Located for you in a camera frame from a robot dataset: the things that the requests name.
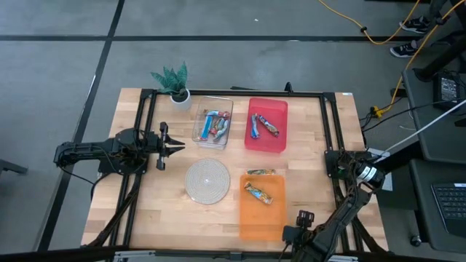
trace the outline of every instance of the red plastic bin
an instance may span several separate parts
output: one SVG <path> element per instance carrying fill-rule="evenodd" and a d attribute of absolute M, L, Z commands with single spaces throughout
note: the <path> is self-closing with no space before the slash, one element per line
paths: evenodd
<path fill-rule="evenodd" d="M 250 129 L 253 126 L 250 117 L 253 114 L 260 114 L 270 124 L 273 124 L 280 134 L 276 138 L 257 119 L 257 131 L 260 138 L 253 139 L 250 136 Z M 248 124 L 246 125 L 245 147 L 250 150 L 267 151 L 280 153 L 286 148 L 286 135 L 288 124 L 288 103 L 281 100 L 251 98 L 249 100 Z"/>

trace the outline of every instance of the round woven coaster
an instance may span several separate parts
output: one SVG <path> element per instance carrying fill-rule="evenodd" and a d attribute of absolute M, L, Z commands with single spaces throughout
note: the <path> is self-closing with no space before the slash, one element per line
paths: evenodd
<path fill-rule="evenodd" d="M 230 174 L 217 160 L 199 160 L 189 168 L 185 187 L 195 202 L 211 205 L 225 197 L 230 187 Z"/>

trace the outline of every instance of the potted plant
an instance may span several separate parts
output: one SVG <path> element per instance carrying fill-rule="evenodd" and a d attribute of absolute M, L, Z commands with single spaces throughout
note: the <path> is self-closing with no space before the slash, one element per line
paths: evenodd
<path fill-rule="evenodd" d="M 159 92 L 169 94 L 170 99 L 177 109 L 186 111 L 191 108 L 191 94 L 186 88 L 188 69 L 186 68 L 185 62 L 181 65 L 178 73 L 175 73 L 173 68 L 168 70 L 168 68 L 163 67 L 163 74 L 164 76 L 151 72 L 152 77 L 162 85 Z"/>

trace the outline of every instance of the keyboard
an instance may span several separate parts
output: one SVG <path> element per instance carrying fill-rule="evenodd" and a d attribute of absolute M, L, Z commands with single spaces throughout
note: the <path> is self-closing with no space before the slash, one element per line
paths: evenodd
<path fill-rule="evenodd" d="M 447 232 L 466 237 L 466 183 L 433 184 L 432 191 Z"/>

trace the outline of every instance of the green plant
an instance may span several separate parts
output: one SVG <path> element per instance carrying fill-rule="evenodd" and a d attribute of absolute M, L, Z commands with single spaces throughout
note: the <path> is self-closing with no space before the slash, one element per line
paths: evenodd
<path fill-rule="evenodd" d="M 163 67 L 163 74 L 165 76 L 151 72 L 152 77 L 162 85 L 162 89 L 159 91 L 172 95 L 173 99 L 183 100 L 187 96 L 186 80 L 188 79 L 188 69 L 185 62 L 181 65 L 178 73 L 175 73 L 173 68 L 168 70 L 168 68 Z"/>

